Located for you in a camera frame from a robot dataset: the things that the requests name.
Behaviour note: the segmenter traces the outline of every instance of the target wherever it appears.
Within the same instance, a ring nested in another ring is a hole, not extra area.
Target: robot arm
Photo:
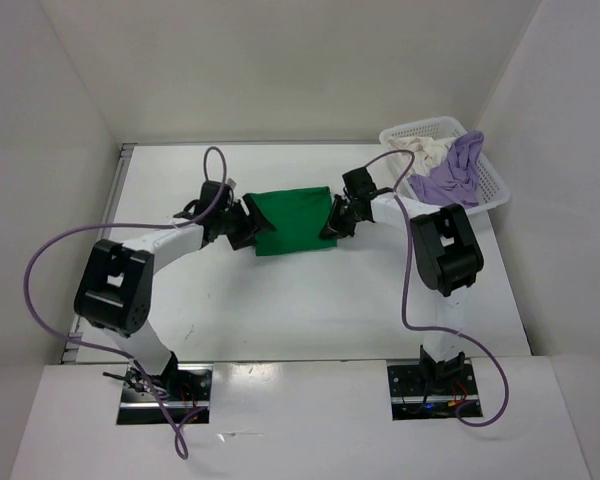
[[[253,202],[243,197],[234,201],[232,182],[225,186],[217,206],[196,224],[187,224],[200,215],[220,189],[218,182],[206,181],[200,199],[176,214],[172,229],[155,230],[117,243],[98,241],[87,262],[74,300],[74,311],[104,330],[115,344],[160,380],[167,391],[186,382],[178,371],[178,359],[158,338],[148,321],[153,276],[184,255],[196,252],[218,236],[226,235],[234,250],[255,245],[258,232],[274,231]]]
[[[366,168],[343,175],[345,196],[336,195],[320,236],[353,236],[361,221],[386,223],[402,231],[406,224],[391,189],[378,190]],[[438,290],[431,325],[462,330],[468,289],[484,266],[471,224],[459,205],[439,207],[400,196],[410,217],[410,230],[420,278]],[[464,364],[457,337],[426,332],[420,354],[421,369],[432,382],[457,374]]]

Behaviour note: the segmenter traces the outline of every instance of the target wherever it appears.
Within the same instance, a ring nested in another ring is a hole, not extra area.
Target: white tabletop
[[[474,360],[485,415],[502,382]],[[180,460],[167,425],[116,426],[120,383],[104,365],[46,367],[11,480],[589,478],[551,364],[502,359],[511,401],[500,421],[391,420],[386,363],[217,364],[208,425],[185,427]]]
[[[136,147],[122,186],[117,222],[167,223],[203,181],[205,145]],[[342,191],[342,174],[383,152],[380,145],[225,145],[236,194],[328,185]],[[211,174],[220,177],[219,162]],[[383,164],[371,172],[379,187],[393,184]],[[471,218],[485,267],[471,288],[466,332],[499,356],[529,355],[529,346],[486,213]],[[124,240],[141,231],[113,230]],[[422,337],[400,321],[405,238],[384,225],[360,224],[354,238],[328,251],[256,257],[233,252],[220,238],[154,277],[150,321],[185,361],[391,359],[419,355]],[[433,298],[412,273],[411,322],[426,325]],[[84,338],[110,345],[81,322]],[[468,356],[482,352],[467,344]],[[78,362],[111,362],[80,349]]]

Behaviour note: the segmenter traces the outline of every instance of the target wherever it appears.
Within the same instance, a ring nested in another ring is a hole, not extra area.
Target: white basket
[[[391,149],[392,147],[388,142],[390,138],[432,137],[438,139],[445,137],[459,137],[465,133],[467,133],[467,131],[455,118],[429,118],[427,120],[405,123],[404,125],[398,125],[397,127],[383,130],[380,134],[380,143],[387,149]],[[401,158],[399,154],[391,155],[387,158],[387,164],[396,177],[405,168],[405,162],[406,159]],[[476,195],[480,204],[477,207],[467,208],[467,215],[473,215],[495,208],[498,205],[507,203],[509,198],[511,198],[509,189],[504,184],[495,168],[493,168],[493,165],[489,163],[489,160],[487,160],[484,153],[480,153],[477,166],[478,174],[480,175],[480,184],[478,185]],[[402,181],[402,186],[411,198],[417,200],[418,197],[416,197],[406,178]]]

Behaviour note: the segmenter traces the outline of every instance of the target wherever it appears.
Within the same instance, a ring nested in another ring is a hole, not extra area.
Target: white wall
[[[600,0],[541,3],[480,128],[513,193],[492,218],[518,308],[600,479]]]
[[[473,126],[537,0],[41,0],[123,141]]]
[[[41,7],[0,0],[0,479],[9,477],[42,366],[62,350],[25,309],[25,264],[55,233],[100,219],[116,158],[113,137]],[[75,267],[93,239],[67,242],[34,274],[40,310],[64,331]]]

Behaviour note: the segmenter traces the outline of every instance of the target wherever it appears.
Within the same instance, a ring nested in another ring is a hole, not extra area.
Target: green towel
[[[283,255],[337,246],[336,240],[322,240],[318,237],[331,210],[329,187],[254,193],[252,197],[262,214],[277,229],[276,232],[256,235],[256,256]]]

